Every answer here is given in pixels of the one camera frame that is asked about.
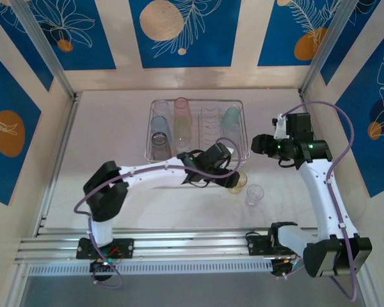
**wall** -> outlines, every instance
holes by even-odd
[[[372,97],[378,95],[381,98],[379,89],[384,86],[384,82],[380,82],[381,78],[378,79],[378,70],[383,61],[381,54],[384,54],[384,43],[380,44],[383,39],[384,0],[327,86],[319,76],[305,97],[306,100],[325,100],[331,103],[339,101],[355,125],[357,147],[352,148],[354,154],[347,154],[335,173],[350,217],[361,235],[371,239],[373,251],[367,263],[374,283],[379,286],[376,290],[380,296],[384,295],[384,131],[382,135],[371,133],[375,130],[372,130],[372,116],[369,113],[376,104],[376,99]],[[365,75],[363,79],[367,82],[361,82],[362,75]],[[359,93],[363,98],[355,99]],[[338,156],[348,143],[349,133],[348,129],[347,133],[344,132],[344,122],[340,121],[335,111],[324,106],[310,106],[308,109],[314,119],[316,135],[325,138],[334,156]],[[382,169],[383,176],[374,175],[378,170],[370,169],[371,166]]]
[[[16,156],[17,152],[11,153],[9,147],[0,145],[0,168],[5,169],[15,159],[20,159],[20,169],[9,169],[0,174],[0,180],[4,179],[4,184],[7,178],[14,176],[17,181],[12,188],[0,184],[0,190],[6,189],[6,197],[0,196],[0,299],[4,295],[1,293],[3,283],[15,258],[20,238],[32,235],[63,121],[70,105],[57,82],[53,82],[49,91],[47,90],[0,26],[1,64],[4,68],[0,70],[0,84],[3,85],[0,91],[0,96],[3,97],[0,108],[4,103],[12,104],[14,108],[25,112],[26,117],[22,116],[25,142],[21,143],[21,153]],[[15,128],[17,137],[24,135],[18,130],[21,126],[18,122]],[[0,140],[6,136],[15,136],[4,131],[3,127],[1,129]],[[9,142],[7,145],[13,148],[17,139]]]
[[[76,91],[298,88],[342,0],[32,0]],[[381,0],[360,0],[349,46]],[[0,23],[41,82],[11,8]],[[344,56],[336,55],[329,74]]]

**dish rack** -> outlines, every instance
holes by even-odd
[[[175,99],[165,99],[170,107],[173,118],[173,103]],[[145,158],[149,163],[155,163],[152,156],[152,144],[151,144],[151,129],[150,123],[154,117],[154,104],[159,100],[154,100],[151,103],[151,108],[149,112],[148,120],[148,132],[147,132],[147,144],[145,148]],[[226,113],[227,109],[230,107],[237,107],[241,110],[239,126],[240,126],[240,143],[237,144],[239,151],[241,153],[241,165],[246,162],[249,158],[249,147],[248,147],[248,136],[246,133],[246,122],[244,120],[244,109],[243,104],[240,100],[224,100],[224,99],[188,99],[189,107],[192,114],[192,142],[191,149],[207,150],[216,140],[223,137],[223,132],[221,128],[221,121],[223,115]],[[173,135],[173,122],[168,122],[170,127],[170,132]],[[172,156],[175,157],[178,153],[175,150],[174,144],[171,145]],[[237,154],[234,153],[232,160],[229,164],[230,166],[237,165]]]

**white table surface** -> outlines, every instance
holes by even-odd
[[[150,104],[161,98],[239,99],[244,105],[249,146],[257,134],[272,134],[271,119],[300,103],[297,90],[163,90],[86,91],[77,110],[45,227],[86,228],[73,213],[83,186],[106,161],[118,166],[146,164],[144,158]],[[264,188],[257,207],[241,194],[222,187],[185,186],[144,191],[126,201],[115,219],[117,228],[246,228],[294,221],[316,227],[306,186],[295,169],[250,153],[242,170],[248,185]]]

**clear plastic dish rack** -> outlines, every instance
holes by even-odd
[[[173,115],[173,103],[175,99],[165,99],[168,101],[170,110]],[[216,140],[223,136],[221,129],[221,121],[223,115],[226,113],[227,109],[230,107],[238,107],[240,112],[240,143],[238,144],[239,150],[241,152],[241,165],[246,162],[249,158],[249,147],[248,147],[248,136],[246,133],[246,123],[244,120],[244,109],[243,104],[240,100],[223,100],[223,99],[188,99],[189,107],[191,109],[193,124],[192,124],[192,135],[193,140],[191,144],[191,149],[207,150],[210,146],[215,144]],[[152,145],[151,145],[151,129],[150,122],[154,116],[154,103],[159,100],[154,100],[151,103],[151,108],[149,112],[148,120],[148,132],[147,132],[147,145],[145,149],[145,158],[149,163],[155,163],[152,155]],[[173,135],[173,122],[168,123],[170,126],[170,131]],[[173,144],[171,144],[172,156],[175,157],[178,152],[175,150]],[[237,155],[234,153],[230,166],[237,165]]]

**enclosure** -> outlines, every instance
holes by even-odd
[[[239,170],[264,197],[250,207],[246,187],[145,189],[113,224],[134,239],[123,287],[94,285],[90,261],[76,259],[88,237],[73,211],[83,186],[106,161],[155,162],[152,103],[173,112],[179,97],[191,105],[191,150],[225,136],[210,124],[239,108]],[[352,306],[329,278],[272,276],[245,240],[284,221],[317,233],[299,172],[250,150],[303,104],[315,138],[340,156],[348,123],[315,101],[354,126],[335,168],[372,244],[354,305],[383,307],[384,0],[0,0],[0,306]],[[339,281],[349,291],[349,277]]]

